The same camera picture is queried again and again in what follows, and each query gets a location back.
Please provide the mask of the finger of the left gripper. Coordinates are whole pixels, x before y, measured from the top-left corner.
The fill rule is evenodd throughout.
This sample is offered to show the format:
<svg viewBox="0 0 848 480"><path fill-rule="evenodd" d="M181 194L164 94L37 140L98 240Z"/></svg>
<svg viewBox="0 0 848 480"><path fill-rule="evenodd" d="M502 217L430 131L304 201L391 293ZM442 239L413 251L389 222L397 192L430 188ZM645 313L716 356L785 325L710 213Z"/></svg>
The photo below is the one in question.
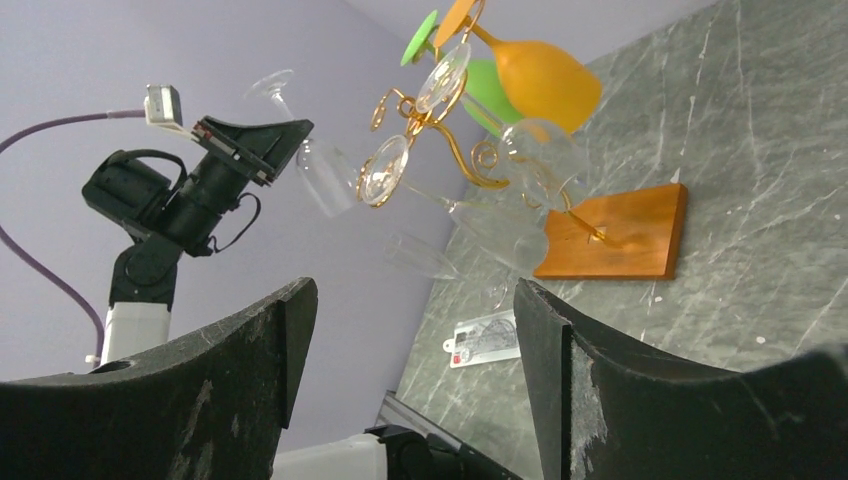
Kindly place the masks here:
<svg viewBox="0 0 848 480"><path fill-rule="evenodd" d="M201 146L254 183L273 183L314 128L308 119L239 125L201 119Z"/></svg>

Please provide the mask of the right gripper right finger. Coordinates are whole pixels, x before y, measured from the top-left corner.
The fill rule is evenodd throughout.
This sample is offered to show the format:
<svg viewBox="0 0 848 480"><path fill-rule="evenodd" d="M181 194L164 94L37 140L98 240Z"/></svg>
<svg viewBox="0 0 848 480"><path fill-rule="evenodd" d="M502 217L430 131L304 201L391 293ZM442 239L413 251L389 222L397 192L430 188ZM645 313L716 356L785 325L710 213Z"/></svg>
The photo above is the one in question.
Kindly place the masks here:
<svg viewBox="0 0 848 480"><path fill-rule="evenodd" d="M748 372L690 361L520 280L514 302L546 479L843 479L847 348Z"/></svg>

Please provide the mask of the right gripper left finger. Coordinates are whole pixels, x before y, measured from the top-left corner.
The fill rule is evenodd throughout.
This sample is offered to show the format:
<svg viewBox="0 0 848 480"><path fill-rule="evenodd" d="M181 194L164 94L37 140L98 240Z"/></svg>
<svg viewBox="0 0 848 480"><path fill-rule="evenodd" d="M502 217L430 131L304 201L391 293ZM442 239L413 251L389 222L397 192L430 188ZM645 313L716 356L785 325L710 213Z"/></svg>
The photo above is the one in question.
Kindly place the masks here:
<svg viewBox="0 0 848 480"><path fill-rule="evenodd" d="M2 477L269 478L317 307L303 277L90 373L3 383Z"/></svg>

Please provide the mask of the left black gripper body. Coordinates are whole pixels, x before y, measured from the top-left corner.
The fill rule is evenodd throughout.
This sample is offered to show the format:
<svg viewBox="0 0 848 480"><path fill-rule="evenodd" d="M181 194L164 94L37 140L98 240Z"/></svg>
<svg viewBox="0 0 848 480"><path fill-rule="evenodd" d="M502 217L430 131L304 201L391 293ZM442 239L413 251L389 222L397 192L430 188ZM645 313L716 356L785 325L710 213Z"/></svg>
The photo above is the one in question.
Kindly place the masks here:
<svg viewBox="0 0 848 480"><path fill-rule="evenodd" d="M266 125L196 122L190 131L196 143L228 167L259 186L275 181L275 168L266 159L275 136Z"/></svg>

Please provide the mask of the green plastic wine glass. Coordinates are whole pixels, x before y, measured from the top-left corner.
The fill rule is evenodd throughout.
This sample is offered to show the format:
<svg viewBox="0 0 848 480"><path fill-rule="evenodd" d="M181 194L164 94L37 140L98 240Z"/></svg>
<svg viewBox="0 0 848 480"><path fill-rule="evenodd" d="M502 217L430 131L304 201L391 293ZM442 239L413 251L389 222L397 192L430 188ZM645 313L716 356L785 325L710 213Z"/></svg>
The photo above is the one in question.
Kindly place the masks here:
<svg viewBox="0 0 848 480"><path fill-rule="evenodd" d="M436 48L430 36L437 29L438 11L432 10L421 22L405 47L400 65L417 63L430 54L436 59ZM498 78L493 60L470 59L467 63L467 83L460 101L466 113L483 129L499 136L503 124L513 124L523 118L508 100Z"/></svg>

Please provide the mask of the orange plastic wine glass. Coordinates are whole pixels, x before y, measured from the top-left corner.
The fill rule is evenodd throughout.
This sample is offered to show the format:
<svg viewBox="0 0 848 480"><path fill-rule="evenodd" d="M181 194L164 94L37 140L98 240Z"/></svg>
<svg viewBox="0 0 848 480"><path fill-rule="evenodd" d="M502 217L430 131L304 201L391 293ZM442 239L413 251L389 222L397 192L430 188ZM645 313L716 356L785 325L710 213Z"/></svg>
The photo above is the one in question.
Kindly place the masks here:
<svg viewBox="0 0 848 480"><path fill-rule="evenodd" d="M525 117L549 120L564 131L577 131L593 114L602 83L565 50L544 41L501 40L479 23L485 3L457 0L443 17L434 40L443 46L457 34L474 35L492 51L501 87Z"/></svg>

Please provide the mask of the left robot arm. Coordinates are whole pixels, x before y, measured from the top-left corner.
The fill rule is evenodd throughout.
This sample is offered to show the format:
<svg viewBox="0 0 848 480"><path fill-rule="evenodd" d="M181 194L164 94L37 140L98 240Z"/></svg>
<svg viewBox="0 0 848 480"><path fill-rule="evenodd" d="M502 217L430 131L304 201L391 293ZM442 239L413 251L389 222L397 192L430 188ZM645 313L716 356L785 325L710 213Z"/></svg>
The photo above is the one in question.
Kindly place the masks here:
<svg viewBox="0 0 848 480"><path fill-rule="evenodd" d="M220 252L214 231L286 168L313 124L237 125L210 116L187 133L205 154L171 181L160 151L119 150L82 190L132 244L116 259L99 371L132 380L122 401L128 452L106 479L267 479L314 331L318 291L302 278L245 310L169 338L179 261Z"/></svg>

